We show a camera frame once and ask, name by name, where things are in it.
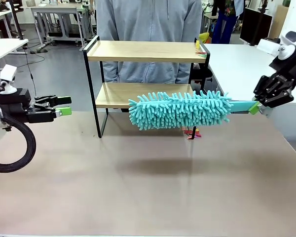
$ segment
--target monitor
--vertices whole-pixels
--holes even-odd
[[[253,37],[258,26],[260,15],[260,12],[249,8],[246,8],[244,12],[240,39],[250,43],[251,45],[256,45],[261,39],[267,38],[270,31],[272,17],[263,14],[256,40],[253,42]]]

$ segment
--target person in blue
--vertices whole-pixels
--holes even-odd
[[[201,0],[97,1],[100,40],[194,42],[201,18]],[[190,67],[181,63],[103,63],[106,82],[188,83]]]

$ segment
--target wooden shelf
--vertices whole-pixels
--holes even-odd
[[[138,95],[149,92],[193,93],[190,84],[103,83],[96,99],[97,108],[128,109],[128,99],[139,101]]]
[[[194,43],[99,40],[88,52],[90,61],[205,63]]]

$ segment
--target person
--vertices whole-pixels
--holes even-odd
[[[90,0],[90,13],[91,15],[94,13],[95,23],[97,23],[97,0]]]
[[[200,0],[98,0],[97,16],[100,40],[194,42],[202,8]],[[188,83],[190,68],[177,63],[103,63],[106,82]]]
[[[244,0],[215,0],[212,11],[213,16],[216,15],[217,8],[219,8],[219,13],[212,43],[229,44],[238,16],[244,11]]]

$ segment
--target floor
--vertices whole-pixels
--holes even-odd
[[[25,29],[24,37],[29,39],[29,47],[32,50],[38,47],[39,40],[34,25],[22,25]],[[242,43],[239,34],[233,34],[231,42]],[[58,44],[46,47],[47,53],[28,54],[28,62],[31,73],[34,77],[37,96],[56,94],[57,96],[71,96],[73,111],[91,111],[92,103],[89,93],[89,86],[86,78],[85,65],[80,47],[73,44]],[[7,55],[5,63],[20,66],[16,74],[17,87],[24,87],[35,94],[34,85],[30,77],[29,68],[26,66],[25,55]],[[4,60],[0,60],[0,67],[4,66]],[[100,67],[96,62],[90,62],[90,69],[93,79],[94,93],[97,94],[101,87]],[[215,90],[217,82],[206,82],[205,90]],[[296,142],[291,142],[296,149]]]

